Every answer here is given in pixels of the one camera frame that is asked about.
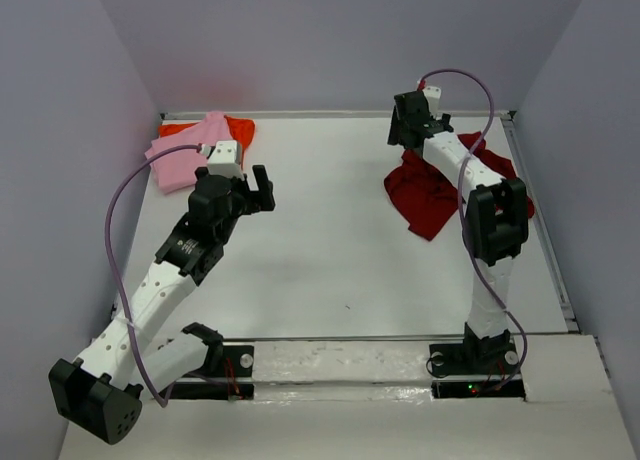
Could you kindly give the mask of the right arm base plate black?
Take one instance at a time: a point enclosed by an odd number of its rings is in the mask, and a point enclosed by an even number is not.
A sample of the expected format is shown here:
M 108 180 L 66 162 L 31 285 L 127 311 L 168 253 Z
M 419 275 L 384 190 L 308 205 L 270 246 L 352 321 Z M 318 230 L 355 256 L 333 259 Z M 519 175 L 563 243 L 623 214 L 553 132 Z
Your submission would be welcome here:
M 425 362 L 431 376 L 431 393 L 437 400 L 526 397 L 520 373 L 514 374 L 519 357 L 514 344 L 486 365 L 472 365 L 461 343 L 429 346 Z

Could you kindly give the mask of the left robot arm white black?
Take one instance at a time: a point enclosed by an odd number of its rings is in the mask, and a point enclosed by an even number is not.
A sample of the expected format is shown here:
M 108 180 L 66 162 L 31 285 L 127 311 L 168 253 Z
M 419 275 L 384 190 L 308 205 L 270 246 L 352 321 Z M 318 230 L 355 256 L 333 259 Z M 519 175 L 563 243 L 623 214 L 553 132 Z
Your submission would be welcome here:
M 222 380 L 237 394 L 233 361 L 216 330 L 193 322 L 162 346 L 152 344 L 174 310 L 224 255 L 237 221 L 275 208 L 273 184 L 262 165 L 227 178 L 196 171 L 188 210 L 160 247 L 131 299 L 77 357 L 58 360 L 48 380 L 58 413 L 108 445 L 122 441 L 144 402 L 164 400 L 185 375 Z

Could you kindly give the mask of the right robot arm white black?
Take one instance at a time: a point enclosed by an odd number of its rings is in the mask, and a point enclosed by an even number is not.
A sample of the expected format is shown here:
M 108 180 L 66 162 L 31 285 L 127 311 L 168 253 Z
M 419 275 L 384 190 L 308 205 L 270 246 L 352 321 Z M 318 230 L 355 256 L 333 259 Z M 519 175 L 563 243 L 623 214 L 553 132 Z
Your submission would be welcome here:
M 450 116 L 437 113 L 440 95 L 437 87 L 395 95 L 387 142 L 404 151 L 383 182 L 410 231 L 423 239 L 433 240 L 458 214 L 474 269 L 463 338 L 432 345 L 427 367 L 436 378 L 512 374 L 519 357 L 506 300 L 533 207 L 512 164 L 489 151 L 481 133 L 457 134 Z

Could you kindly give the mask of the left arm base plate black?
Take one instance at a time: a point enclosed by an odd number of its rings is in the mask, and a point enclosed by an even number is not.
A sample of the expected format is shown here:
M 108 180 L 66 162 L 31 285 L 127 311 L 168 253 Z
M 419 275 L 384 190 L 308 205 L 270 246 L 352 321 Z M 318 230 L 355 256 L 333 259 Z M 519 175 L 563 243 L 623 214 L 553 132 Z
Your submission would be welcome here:
M 170 400 L 241 401 L 254 398 L 254 347 L 225 344 L 208 353 L 204 364 L 165 388 Z

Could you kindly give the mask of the dark red t shirt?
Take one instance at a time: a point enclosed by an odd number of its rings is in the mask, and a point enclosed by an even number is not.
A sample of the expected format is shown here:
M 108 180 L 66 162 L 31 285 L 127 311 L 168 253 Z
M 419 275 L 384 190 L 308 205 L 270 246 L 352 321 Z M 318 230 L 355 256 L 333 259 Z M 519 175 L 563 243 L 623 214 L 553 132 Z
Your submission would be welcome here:
M 480 131 L 447 133 L 434 139 L 453 140 L 455 137 L 468 149 L 480 135 Z M 481 141 L 474 154 L 505 179 L 518 178 L 512 161 L 489 149 L 486 140 Z M 383 184 L 391 204 L 408 222 L 409 231 L 427 241 L 432 241 L 454 213 L 459 213 L 457 187 L 436 166 L 412 150 L 404 151 L 401 164 L 386 176 Z

